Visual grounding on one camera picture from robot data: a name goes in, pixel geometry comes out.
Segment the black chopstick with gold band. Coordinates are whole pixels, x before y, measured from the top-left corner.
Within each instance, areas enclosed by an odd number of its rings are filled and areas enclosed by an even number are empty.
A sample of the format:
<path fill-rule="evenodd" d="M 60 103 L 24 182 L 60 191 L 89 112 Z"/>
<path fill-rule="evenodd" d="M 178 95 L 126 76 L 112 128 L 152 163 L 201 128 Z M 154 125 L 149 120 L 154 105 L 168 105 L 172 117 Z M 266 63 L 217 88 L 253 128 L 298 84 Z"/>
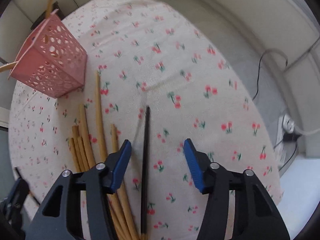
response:
<path fill-rule="evenodd" d="M 142 162 L 142 187 L 140 207 L 140 237 L 147 239 L 147 198 L 148 198 L 148 152 L 149 152 L 149 129 L 150 129 L 150 107 L 146 107 L 144 141 L 143 141 L 143 162 Z"/>

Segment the white kitchen cabinets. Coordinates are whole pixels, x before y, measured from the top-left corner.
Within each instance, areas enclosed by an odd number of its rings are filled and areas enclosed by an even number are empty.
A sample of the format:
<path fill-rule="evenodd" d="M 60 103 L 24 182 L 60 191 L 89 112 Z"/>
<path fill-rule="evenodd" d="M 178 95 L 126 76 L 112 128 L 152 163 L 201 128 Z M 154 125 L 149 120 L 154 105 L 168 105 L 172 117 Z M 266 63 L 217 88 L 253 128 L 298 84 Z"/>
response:
<path fill-rule="evenodd" d="M 90 0 L 58 1 L 68 15 Z M 270 132 L 289 111 L 319 128 L 319 13 L 307 0 L 158 0 L 175 8 L 226 57 Z"/>

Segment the white power strip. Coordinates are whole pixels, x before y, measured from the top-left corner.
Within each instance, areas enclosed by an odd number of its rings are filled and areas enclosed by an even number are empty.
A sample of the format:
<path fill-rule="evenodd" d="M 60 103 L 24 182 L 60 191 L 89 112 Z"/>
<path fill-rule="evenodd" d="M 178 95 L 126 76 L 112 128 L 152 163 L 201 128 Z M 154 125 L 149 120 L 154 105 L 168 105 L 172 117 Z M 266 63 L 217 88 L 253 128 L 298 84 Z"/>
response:
<path fill-rule="evenodd" d="M 287 113 L 281 115 L 278 120 L 276 143 L 274 145 L 274 153 L 278 168 L 285 165 L 285 162 L 289 159 L 288 157 L 288 146 L 287 142 L 284 141 L 285 134 L 292 134 L 294 132 L 295 122 Z"/>

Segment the black power adapter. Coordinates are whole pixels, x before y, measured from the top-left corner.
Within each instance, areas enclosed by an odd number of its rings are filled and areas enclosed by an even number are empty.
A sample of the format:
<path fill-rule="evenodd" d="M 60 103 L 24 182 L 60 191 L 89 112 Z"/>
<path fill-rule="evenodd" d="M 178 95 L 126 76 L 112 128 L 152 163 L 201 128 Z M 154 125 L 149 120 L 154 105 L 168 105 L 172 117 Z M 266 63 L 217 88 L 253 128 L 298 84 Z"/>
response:
<path fill-rule="evenodd" d="M 283 142 L 296 142 L 301 137 L 300 134 L 284 133 Z"/>

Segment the pink perforated utensil holder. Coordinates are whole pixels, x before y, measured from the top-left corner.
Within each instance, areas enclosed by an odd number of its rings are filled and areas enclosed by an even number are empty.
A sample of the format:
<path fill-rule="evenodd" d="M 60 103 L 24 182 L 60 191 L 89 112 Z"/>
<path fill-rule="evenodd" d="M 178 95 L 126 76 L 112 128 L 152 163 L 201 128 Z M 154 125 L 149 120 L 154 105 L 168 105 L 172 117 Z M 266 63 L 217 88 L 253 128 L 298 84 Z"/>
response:
<path fill-rule="evenodd" d="M 87 53 L 54 10 L 26 38 L 10 77 L 51 98 L 85 84 Z"/>

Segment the wooden chopstick leaning from holder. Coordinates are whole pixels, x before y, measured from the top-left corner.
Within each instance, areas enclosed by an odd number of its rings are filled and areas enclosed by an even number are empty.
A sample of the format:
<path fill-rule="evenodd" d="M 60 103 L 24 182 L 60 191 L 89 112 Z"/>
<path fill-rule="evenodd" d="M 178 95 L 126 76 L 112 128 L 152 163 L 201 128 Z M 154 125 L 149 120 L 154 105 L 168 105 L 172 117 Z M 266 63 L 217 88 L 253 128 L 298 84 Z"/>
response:
<path fill-rule="evenodd" d="M 0 73 L 7 71 L 7 70 L 11 70 L 12 68 L 14 68 L 17 64 L 17 61 L 15 62 L 11 62 L 11 63 L 7 63 L 5 65 L 0 66 Z"/>

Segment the cherry print tablecloth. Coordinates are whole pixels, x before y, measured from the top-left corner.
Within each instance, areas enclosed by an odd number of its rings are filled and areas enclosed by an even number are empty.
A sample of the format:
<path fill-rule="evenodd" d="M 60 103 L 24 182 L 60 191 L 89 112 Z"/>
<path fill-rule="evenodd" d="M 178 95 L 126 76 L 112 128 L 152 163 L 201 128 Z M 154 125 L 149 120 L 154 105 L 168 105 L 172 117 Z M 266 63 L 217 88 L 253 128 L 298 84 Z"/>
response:
<path fill-rule="evenodd" d="M 69 141 L 86 111 L 89 142 L 101 161 L 95 121 L 100 79 L 108 153 L 111 126 L 131 141 L 124 183 L 140 225 L 145 109 L 150 108 L 147 218 L 149 239 L 195 239 L 207 196 L 195 187 L 185 139 L 228 170 L 252 169 L 275 203 L 278 165 L 263 120 L 244 84 L 216 46 L 171 6 L 154 0 L 92 0 L 64 25 L 88 55 L 85 86 L 52 99 L 18 82 L 9 125 L 10 159 L 43 200 L 65 169 Z"/>

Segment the black trash bin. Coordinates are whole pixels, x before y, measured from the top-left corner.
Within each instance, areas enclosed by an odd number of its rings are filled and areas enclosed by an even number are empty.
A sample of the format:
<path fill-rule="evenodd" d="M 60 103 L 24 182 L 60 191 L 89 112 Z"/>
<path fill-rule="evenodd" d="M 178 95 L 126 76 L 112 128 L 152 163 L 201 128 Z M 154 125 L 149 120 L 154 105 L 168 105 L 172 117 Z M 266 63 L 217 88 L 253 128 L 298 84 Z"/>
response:
<path fill-rule="evenodd" d="M 53 3 L 53 10 L 60 9 L 58 1 Z M 44 11 L 37 19 L 36 21 L 31 25 L 31 30 L 34 30 L 44 19 L 46 18 L 46 11 Z"/>

